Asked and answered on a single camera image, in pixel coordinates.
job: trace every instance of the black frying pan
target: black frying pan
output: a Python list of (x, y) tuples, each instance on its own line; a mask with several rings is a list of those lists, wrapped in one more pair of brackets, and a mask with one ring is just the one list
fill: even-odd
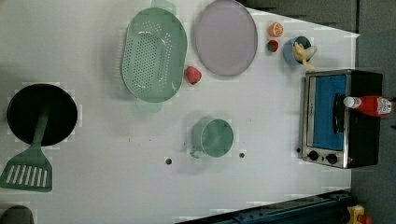
[(7, 111), (9, 128), (27, 144), (32, 144), (44, 101), (49, 104), (49, 120), (42, 146), (62, 142), (76, 126), (77, 107), (66, 91), (50, 84), (28, 86), (15, 94)]

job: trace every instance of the bottle cap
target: bottle cap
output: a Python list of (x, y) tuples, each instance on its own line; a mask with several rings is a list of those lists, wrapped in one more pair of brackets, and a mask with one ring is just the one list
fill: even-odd
[(349, 108), (356, 108), (356, 107), (358, 107), (358, 105), (356, 104), (355, 97), (350, 97), (350, 96), (348, 96), (348, 97), (346, 97), (346, 98), (344, 99), (344, 105), (345, 105), (346, 107), (349, 107)]

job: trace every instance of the orange toy fruit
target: orange toy fruit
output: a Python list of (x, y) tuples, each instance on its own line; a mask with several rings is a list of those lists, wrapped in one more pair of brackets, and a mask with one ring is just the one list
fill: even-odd
[(279, 22), (274, 22), (268, 28), (268, 32), (269, 32), (270, 36), (280, 37), (283, 35), (283, 26)]

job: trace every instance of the round plate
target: round plate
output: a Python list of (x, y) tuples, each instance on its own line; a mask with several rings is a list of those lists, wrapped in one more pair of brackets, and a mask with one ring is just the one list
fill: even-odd
[(210, 4), (196, 22), (194, 36), (201, 61), (217, 75), (241, 74), (256, 55), (256, 24), (234, 0)]
[(49, 104), (49, 121), (42, 146), (62, 142), (76, 126), (77, 107), (66, 91), (49, 84), (28, 86), (15, 94), (7, 111), (9, 128), (27, 144), (32, 144), (44, 100)]

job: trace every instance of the green spatula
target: green spatula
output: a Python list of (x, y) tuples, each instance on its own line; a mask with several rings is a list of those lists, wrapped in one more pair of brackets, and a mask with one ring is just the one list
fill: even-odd
[(0, 176), (0, 187), (48, 192), (52, 190), (52, 166), (41, 151), (49, 110), (45, 106), (35, 127), (32, 145), (8, 161)]

